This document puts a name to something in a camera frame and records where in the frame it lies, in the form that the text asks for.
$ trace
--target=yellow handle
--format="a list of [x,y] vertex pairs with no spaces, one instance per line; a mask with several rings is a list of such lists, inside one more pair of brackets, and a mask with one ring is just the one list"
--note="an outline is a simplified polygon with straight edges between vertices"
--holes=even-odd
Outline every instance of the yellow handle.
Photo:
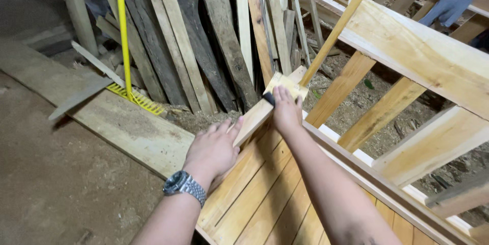
[[124,75],[126,77],[127,99],[134,102],[131,86],[131,62],[129,60],[129,47],[127,44],[127,28],[126,28],[126,4],[124,0],[117,0],[119,8],[119,25],[121,31],[122,42],[122,57],[124,60]]

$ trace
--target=right hand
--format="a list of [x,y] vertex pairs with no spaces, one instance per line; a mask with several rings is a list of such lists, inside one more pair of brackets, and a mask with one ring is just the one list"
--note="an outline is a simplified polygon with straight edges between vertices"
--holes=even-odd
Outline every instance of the right hand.
[[273,123],[282,136],[291,134],[302,128],[302,97],[294,102],[290,91],[281,86],[273,88],[275,108],[273,110]]

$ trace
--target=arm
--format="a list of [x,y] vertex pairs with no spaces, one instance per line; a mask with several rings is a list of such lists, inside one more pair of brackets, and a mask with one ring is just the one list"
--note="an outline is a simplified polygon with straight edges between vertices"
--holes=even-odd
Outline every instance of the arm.
[[332,244],[401,245],[360,187],[302,128],[302,99],[275,87],[273,121],[287,142]]
[[[233,147],[233,141],[242,121],[240,117],[229,132],[230,119],[213,124],[206,133],[199,132],[190,145],[182,169],[192,175],[205,192],[215,177],[236,162],[240,148]],[[164,197],[131,244],[190,244],[199,214],[200,203],[191,194],[184,192]]]

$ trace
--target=metal watch band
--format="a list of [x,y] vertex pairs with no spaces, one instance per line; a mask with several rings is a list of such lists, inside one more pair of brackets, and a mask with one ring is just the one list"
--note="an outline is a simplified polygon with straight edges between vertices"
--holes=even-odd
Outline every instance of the metal watch band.
[[180,192],[188,192],[193,195],[200,202],[200,207],[204,207],[206,193],[202,186],[197,183],[191,175],[188,176],[187,180],[180,188]]

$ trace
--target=blue cloth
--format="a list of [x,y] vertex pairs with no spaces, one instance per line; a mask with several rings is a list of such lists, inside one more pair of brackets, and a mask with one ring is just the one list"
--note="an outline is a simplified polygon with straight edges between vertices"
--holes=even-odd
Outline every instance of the blue cloth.
[[472,0],[439,0],[419,23],[430,26],[438,18],[443,26],[450,27],[471,3]]

